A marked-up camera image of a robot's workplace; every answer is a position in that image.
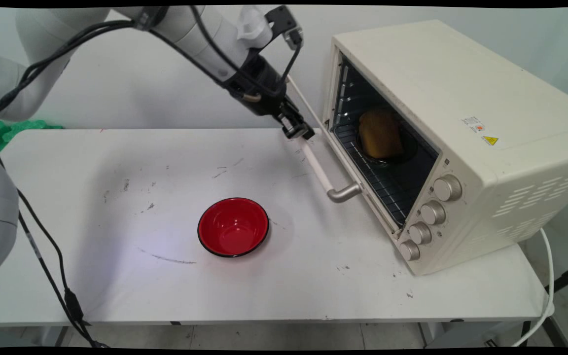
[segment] yellow warning sticker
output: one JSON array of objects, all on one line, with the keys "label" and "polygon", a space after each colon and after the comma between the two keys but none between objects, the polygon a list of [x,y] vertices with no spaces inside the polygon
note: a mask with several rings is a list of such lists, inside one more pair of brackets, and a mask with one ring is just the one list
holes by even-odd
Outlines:
[{"label": "yellow warning sticker", "polygon": [[494,145],[497,143],[498,139],[494,138],[494,137],[486,137],[486,136],[482,136],[482,138],[490,145]]}]

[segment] black cable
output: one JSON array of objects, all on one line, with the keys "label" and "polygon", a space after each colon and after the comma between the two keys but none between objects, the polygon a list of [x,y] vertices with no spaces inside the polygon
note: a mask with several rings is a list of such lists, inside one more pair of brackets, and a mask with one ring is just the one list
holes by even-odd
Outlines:
[{"label": "black cable", "polygon": [[87,27],[86,29],[83,29],[82,31],[78,32],[75,36],[70,38],[67,42],[65,42],[65,44],[62,45],[59,49],[57,49],[56,52],[54,52],[54,54],[52,54],[52,56],[49,56],[48,58],[45,58],[42,61],[38,61],[38,62],[34,63],[33,65],[27,67],[27,69],[25,70],[25,72],[24,72],[24,74],[21,78],[21,81],[27,79],[32,70],[34,70],[38,67],[41,67],[43,65],[48,65],[49,63],[54,61],[56,58],[52,58],[52,57],[54,57],[59,51],[65,50],[69,46],[74,45],[76,43],[76,41],[80,40],[81,38],[83,38],[87,34],[90,34],[91,32],[98,30],[98,29],[103,29],[105,27],[113,27],[113,26],[116,26],[116,25],[127,25],[127,24],[130,25],[130,27],[132,27],[134,25],[134,23],[132,21],[115,20],[115,21],[107,21],[107,22],[96,23],[95,25],[91,25],[91,26]]},{"label": "black cable", "polygon": [[108,26],[106,25],[101,26],[101,24],[96,24],[87,27],[86,29],[81,31],[80,34],[77,34],[67,43],[65,43],[65,45],[57,49],[56,52],[52,54],[52,56],[49,56],[49,58],[44,59],[43,61],[40,61],[39,62],[41,63],[40,67],[36,67],[35,65],[28,67],[28,69],[25,70],[22,76],[22,81],[20,81],[20,83],[18,83],[18,85],[13,90],[8,92],[0,99],[0,112],[3,111],[7,106],[9,106],[9,104],[12,103],[12,101],[14,101],[14,99],[19,94],[19,92],[21,92],[23,88],[27,87],[30,83],[32,83],[32,81],[34,81],[34,79],[36,79],[36,77],[38,77],[38,75],[41,74],[41,72],[43,72],[43,70],[45,70],[45,68],[48,67],[50,63],[52,63],[56,59],[62,57],[66,53],[72,51],[74,48],[79,47],[79,45],[81,45],[82,43],[85,43],[86,41],[95,38],[96,36],[99,36],[101,34],[113,30],[133,27],[134,25],[135,23],[133,21],[120,20],[119,23],[112,22],[112,24]]},{"label": "black cable", "polygon": [[181,48],[179,48],[175,43],[172,43],[171,40],[167,39],[166,37],[164,37],[162,34],[160,34],[159,32],[155,31],[155,30],[149,30],[149,32],[159,38],[160,40],[164,41],[167,45],[169,45],[170,47],[172,47],[172,49],[176,50],[176,52],[178,52],[179,54],[181,54],[182,56],[184,56],[188,61],[190,61],[190,63],[192,63],[195,67],[199,68],[202,72],[204,72],[207,76],[210,77],[210,79],[212,79],[214,81],[214,83],[218,84],[219,86],[225,88],[225,84],[223,84],[223,81],[220,81],[220,79],[218,79],[216,76],[214,76],[213,74],[211,74],[211,72],[209,72],[208,70],[205,69],[205,67],[203,67],[200,63],[198,63],[197,61],[194,60],[194,58],[192,58],[191,56],[188,56],[187,53],[185,53]]},{"label": "black cable", "polygon": [[65,301],[63,301],[63,297],[61,296],[61,293],[58,291],[58,287],[56,286],[56,283],[54,282],[54,279],[52,278],[52,274],[50,274],[49,269],[47,268],[47,265],[45,265],[45,261],[43,260],[43,256],[41,256],[40,252],[38,251],[38,247],[36,247],[36,243],[34,243],[34,238],[32,238],[32,234],[30,233],[30,229],[28,228],[27,224],[25,224],[25,220],[23,219],[23,216],[21,214],[21,212],[19,211],[19,222],[21,223],[21,226],[23,227],[23,231],[25,232],[25,235],[28,237],[28,240],[30,241],[30,245],[32,245],[32,247],[34,248],[34,252],[36,253],[36,257],[38,258],[38,262],[41,264],[41,268],[43,268],[43,271],[45,272],[45,275],[47,276],[47,280],[49,281],[50,285],[52,285],[52,288],[54,289],[54,292],[56,293],[56,297],[58,297],[58,301],[59,303],[61,303],[61,306],[63,307],[63,311],[65,311],[65,315],[67,316],[67,319],[70,320],[71,325],[74,327],[74,329],[76,329],[80,335],[82,335],[83,338],[85,338],[86,341],[89,342],[89,344],[93,347],[96,348],[95,346],[95,342],[91,339],[91,337],[88,335],[88,333],[83,333],[82,330],[76,325],[76,322],[72,319],[67,306],[65,305]]},{"label": "black cable", "polygon": [[227,57],[227,55],[225,55],[225,53],[223,53],[223,51],[214,42],[214,40],[212,39],[212,36],[210,36],[210,34],[207,32],[207,29],[205,29],[205,25],[203,25],[203,21],[201,20],[201,16],[199,16],[199,12],[196,9],[196,6],[190,5],[190,9],[192,10],[192,14],[194,14],[194,20],[196,21],[196,25],[198,25],[199,29],[201,30],[201,34],[203,35],[203,37],[205,37],[205,40],[207,40],[209,45],[212,46],[212,49],[214,49],[214,52],[216,52],[218,54],[218,56],[220,56],[220,58],[223,59],[223,61],[225,61],[225,63],[227,63],[227,65],[232,67],[232,69],[234,69],[236,72],[239,72],[239,74],[241,76],[243,76],[243,78],[248,80],[250,83],[255,85],[257,88],[259,88],[259,90],[261,90],[264,94],[268,94],[268,95],[271,95],[271,96],[277,96],[277,95],[280,94],[280,92],[282,91],[282,88],[284,87],[284,83],[286,81],[286,75],[288,75],[288,71],[293,66],[293,62],[295,61],[295,58],[297,58],[297,54],[299,54],[299,50],[301,49],[300,45],[297,45],[297,47],[295,48],[295,54],[293,54],[293,57],[291,57],[291,60],[288,62],[288,66],[286,66],[285,74],[282,75],[282,77],[280,78],[280,82],[277,84],[276,90],[273,91],[270,88],[267,88],[264,85],[262,85],[261,83],[255,81],[255,79],[252,78],[251,75],[247,74],[244,70],[241,70],[241,68],[239,68],[236,64],[234,64],[234,62],[232,62],[231,59],[229,59]]},{"label": "black cable", "polygon": [[52,236],[50,236],[49,232],[47,232],[47,229],[45,229],[45,227],[43,227],[43,224],[38,219],[38,216],[36,215],[36,213],[34,213],[34,209],[32,209],[32,206],[30,206],[28,199],[25,198],[25,196],[23,195],[23,193],[19,189],[17,189],[17,192],[19,193],[19,197],[23,200],[23,204],[25,204],[25,207],[27,207],[28,211],[30,211],[32,218],[34,218],[34,221],[36,221],[36,224],[38,224],[38,227],[41,228],[41,231],[43,232],[43,234],[45,234],[45,236],[48,238],[50,243],[52,243],[52,245],[54,246],[54,249],[56,249],[56,254],[58,254],[58,262],[59,262],[59,265],[61,267],[61,279],[63,279],[63,287],[69,288],[67,286],[67,281],[65,279],[65,266],[63,264],[63,254],[61,253],[61,248],[58,247],[58,245],[56,244],[56,241],[54,241]]}]

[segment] table surface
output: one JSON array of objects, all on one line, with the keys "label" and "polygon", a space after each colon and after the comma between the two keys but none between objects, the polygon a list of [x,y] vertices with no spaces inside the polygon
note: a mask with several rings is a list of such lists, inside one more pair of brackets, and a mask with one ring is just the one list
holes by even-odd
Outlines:
[{"label": "table surface", "polygon": [[[320,135],[312,147],[345,186]],[[517,245],[414,276],[365,200],[330,202],[278,129],[23,131],[2,159],[60,245],[90,323],[518,320],[546,299]],[[232,196],[261,204],[271,232],[221,258],[196,226]],[[54,249],[21,211],[61,287]],[[19,228],[0,267],[0,326],[67,323]]]}]

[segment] white wall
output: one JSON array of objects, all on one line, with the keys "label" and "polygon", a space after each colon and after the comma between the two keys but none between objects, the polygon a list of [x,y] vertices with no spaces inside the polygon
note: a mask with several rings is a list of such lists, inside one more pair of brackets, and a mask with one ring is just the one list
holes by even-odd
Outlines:
[{"label": "white wall", "polygon": [[[265,12],[273,7],[261,6]],[[568,8],[290,7],[306,41],[291,75],[315,110],[321,108],[331,36],[434,18],[568,93]],[[241,6],[218,8],[235,22]],[[282,70],[291,50],[280,38],[263,53]],[[0,55],[28,64],[11,8],[0,8]],[[167,45],[136,30],[112,32],[83,45],[35,119],[66,128],[275,126],[270,117],[252,115]]]}]

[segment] bowl rim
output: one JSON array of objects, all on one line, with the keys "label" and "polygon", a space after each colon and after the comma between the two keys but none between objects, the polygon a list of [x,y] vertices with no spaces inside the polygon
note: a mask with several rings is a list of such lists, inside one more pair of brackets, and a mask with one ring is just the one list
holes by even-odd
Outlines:
[{"label": "bowl rim", "polygon": [[[252,247],[251,249],[249,249],[247,251],[241,252],[240,254],[221,254],[220,252],[216,252],[216,251],[208,248],[207,245],[205,245],[205,243],[203,243],[203,238],[201,238],[201,232],[199,231],[199,229],[201,229],[200,228],[201,227],[201,221],[203,220],[203,216],[205,216],[207,211],[209,211],[215,205],[218,205],[221,202],[227,201],[227,200],[247,200],[247,201],[253,202],[258,207],[260,207],[262,212],[264,212],[264,216],[266,216],[266,231],[264,231],[264,235],[261,237],[260,241],[255,245],[255,247]],[[266,236],[269,234],[269,229],[271,228],[270,222],[271,222],[271,220],[269,218],[269,215],[266,213],[266,210],[264,209],[264,207],[262,207],[262,205],[260,205],[258,202],[255,202],[254,200],[251,200],[250,198],[246,198],[246,197],[228,197],[228,198],[223,198],[222,200],[219,200],[218,202],[214,202],[214,204],[212,204],[211,206],[207,207],[207,209],[205,209],[203,214],[201,214],[201,218],[199,218],[199,223],[196,225],[196,235],[198,236],[199,242],[205,248],[205,250],[211,252],[212,254],[214,254],[216,256],[222,256],[223,258],[237,258],[238,256],[243,256],[243,255],[249,254],[250,252],[257,249],[257,247],[262,245],[262,243],[266,240]]]}]

